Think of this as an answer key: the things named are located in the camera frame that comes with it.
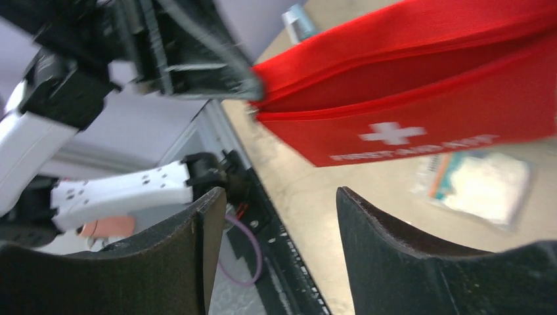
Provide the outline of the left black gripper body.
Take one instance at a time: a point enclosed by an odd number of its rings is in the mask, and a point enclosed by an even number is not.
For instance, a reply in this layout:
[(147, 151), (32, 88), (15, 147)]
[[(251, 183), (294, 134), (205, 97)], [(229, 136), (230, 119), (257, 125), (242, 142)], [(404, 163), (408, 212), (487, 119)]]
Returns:
[(134, 67), (140, 93), (209, 93), (207, 1), (2, 1), (1, 16), (41, 46), (24, 76), (31, 95), (120, 91), (112, 62)]

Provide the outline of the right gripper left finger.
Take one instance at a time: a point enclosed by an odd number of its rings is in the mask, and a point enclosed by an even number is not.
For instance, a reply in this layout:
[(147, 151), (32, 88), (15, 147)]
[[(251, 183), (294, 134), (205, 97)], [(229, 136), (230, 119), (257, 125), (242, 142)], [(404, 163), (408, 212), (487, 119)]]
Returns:
[(104, 249), (52, 255), (1, 243), (2, 314), (207, 314), (226, 193)]

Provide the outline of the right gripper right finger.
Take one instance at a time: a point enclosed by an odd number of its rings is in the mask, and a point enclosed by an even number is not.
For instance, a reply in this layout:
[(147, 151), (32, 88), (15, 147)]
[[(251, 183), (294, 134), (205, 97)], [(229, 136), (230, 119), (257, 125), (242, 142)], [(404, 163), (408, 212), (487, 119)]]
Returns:
[(556, 242), (492, 253), (443, 240), (347, 187), (336, 208), (357, 314), (555, 314)]

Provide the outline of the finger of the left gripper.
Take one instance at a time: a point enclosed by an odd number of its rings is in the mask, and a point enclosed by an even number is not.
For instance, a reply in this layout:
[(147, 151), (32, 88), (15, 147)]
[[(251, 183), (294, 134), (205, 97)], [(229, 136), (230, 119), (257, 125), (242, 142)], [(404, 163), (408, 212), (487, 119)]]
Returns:
[(148, 31), (163, 95), (262, 99), (263, 83), (214, 1), (149, 1)]

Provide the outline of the red first aid pouch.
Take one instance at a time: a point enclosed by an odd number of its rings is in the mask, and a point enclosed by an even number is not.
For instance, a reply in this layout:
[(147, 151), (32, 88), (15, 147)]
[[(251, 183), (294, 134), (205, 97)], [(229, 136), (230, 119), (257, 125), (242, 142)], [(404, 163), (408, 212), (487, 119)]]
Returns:
[(317, 167), (556, 133), (555, 1), (402, 1), (255, 67), (256, 118)]

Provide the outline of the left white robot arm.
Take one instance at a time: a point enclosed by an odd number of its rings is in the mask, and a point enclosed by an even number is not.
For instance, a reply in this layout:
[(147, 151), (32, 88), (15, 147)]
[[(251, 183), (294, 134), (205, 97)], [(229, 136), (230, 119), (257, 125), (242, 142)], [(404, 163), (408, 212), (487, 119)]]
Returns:
[(47, 205), (48, 164), (92, 160), (72, 148), (110, 93), (113, 62), (133, 65), (143, 94), (260, 100), (261, 80), (213, 1), (2, 1), (1, 17), (40, 49), (1, 120), (1, 235), (38, 247), (61, 233)]

